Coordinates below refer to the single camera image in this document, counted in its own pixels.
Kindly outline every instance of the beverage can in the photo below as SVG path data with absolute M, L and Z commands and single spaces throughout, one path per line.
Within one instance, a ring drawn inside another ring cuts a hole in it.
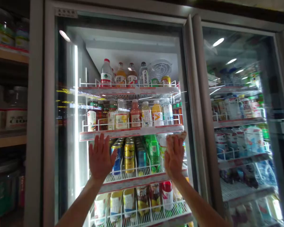
M 127 141 L 124 148 L 125 173 L 133 173 L 135 168 L 135 144 Z

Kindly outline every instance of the blue can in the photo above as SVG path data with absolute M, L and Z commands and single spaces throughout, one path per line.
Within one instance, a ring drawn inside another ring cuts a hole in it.
M 115 149 L 117 149 L 117 156 L 115 164 L 113 166 L 113 171 L 119 171 L 119 172 L 113 172 L 113 175 L 119 175 L 121 173 L 121 155 L 122 155 L 121 143 L 114 143 L 114 145 L 111 146 L 111 153 L 113 153 Z

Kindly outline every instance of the packaged drink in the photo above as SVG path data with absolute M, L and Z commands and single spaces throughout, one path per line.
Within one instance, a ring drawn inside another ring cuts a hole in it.
M 159 183 L 154 183 L 150 185 L 150 199 L 151 199 L 152 207 L 161 205 Z M 161 207 L 156 207 L 152 210 L 152 212 L 154 213 L 159 213 L 160 211 L 161 211 Z
M 168 211 L 172 210 L 174 206 L 174 195 L 171 181 L 165 181 L 161 183 L 161 191 L 164 209 Z
M 105 213 L 108 211 L 107 205 L 109 203 L 109 193 L 99 194 L 95 199 L 95 225 L 99 226 L 105 223 Z
M 117 87 L 126 87 L 126 73 L 123 70 L 123 63 L 119 62 L 119 69 L 116 75 L 116 86 Z
M 135 71 L 135 67 L 133 63 L 129 64 L 129 70 L 127 75 L 127 86 L 128 87 L 136 87 L 138 84 L 138 75 Z
M 138 200 L 138 210 L 145 209 L 149 207 L 149 202 L 147 198 L 147 187 L 141 186 L 137 187 L 137 200 Z M 145 209 L 142 211 L 139 211 L 141 216 L 144 216 L 149 212 L 149 209 Z
M 134 218 L 136 216 L 135 207 L 136 207 L 136 199 L 135 199 L 135 188 L 125 189 L 123 191 L 123 206 L 124 206 L 124 217 L 125 219 Z
M 171 87 L 171 79 L 169 76 L 163 76 L 161 79 L 161 85 L 163 87 Z
M 151 108 L 148 102 L 143 102 L 141 107 L 142 112 L 142 127 L 152 127 Z
M 163 125 L 162 107 L 160 106 L 159 100 L 154 101 L 154 105 L 151 109 L 151 112 L 152 112 L 152 120 L 154 121 L 154 126 L 162 126 Z
M 114 223 L 121 219 L 122 190 L 110 194 L 110 222 Z
M 132 109 L 130 110 L 131 128 L 140 128 L 141 124 L 141 110 L 138 107 L 138 99 L 132 101 Z
M 115 164 L 113 166 L 113 175 L 119 175 L 121 173 L 121 156 L 122 156 L 122 145 L 120 143 L 114 143 L 111 147 L 111 153 L 117 149 L 117 156 Z
M 135 167 L 135 143 L 127 141 L 124 147 L 125 173 L 133 173 Z
M 163 109 L 164 125 L 173 125 L 174 124 L 173 110 L 168 98 L 165 98 L 163 100 L 162 109 Z
M 115 114 L 116 129 L 127 129 L 128 112 L 124 99 L 118 99 L 118 108 Z
M 116 129 L 116 122 L 115 122 L 115 114 L 117 110 L 117 105 L 115 101 L 109 102 L 109 111 L 107 113 L 108 117 L 108 130 L 114 130 Z
M 112 70 L 110 62 L 107 58 L 104 59 L 104 64 L 101 70 L 101 85 L 100 87 L 111 87 L 112 82 Z
M 146 63 L 141 63 L 141 68 L 139 70 L 139 79 L 140 79 L 140 87 L 148 87 L 148 68 L 146 67 Z

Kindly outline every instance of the wooden shelf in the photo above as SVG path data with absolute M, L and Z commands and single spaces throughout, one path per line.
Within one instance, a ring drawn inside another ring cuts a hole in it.
M 0 138 L 0 148 L 26 144 L 26 135 Z
M 29 56 L 27 52 L 20 49 L 0 45 L 0 59 L 17 61 L 28 64 Z

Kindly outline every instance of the orange juice bottle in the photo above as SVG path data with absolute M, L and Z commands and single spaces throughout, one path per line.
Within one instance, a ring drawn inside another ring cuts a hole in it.
M 152 112 L 152 120 L 155 126 L 162 126 L 163 125 L 163 115 L 162 115 L 162 107 L 160 106 L 160 101 L 155 100 L 154 105 L 151 109 Z

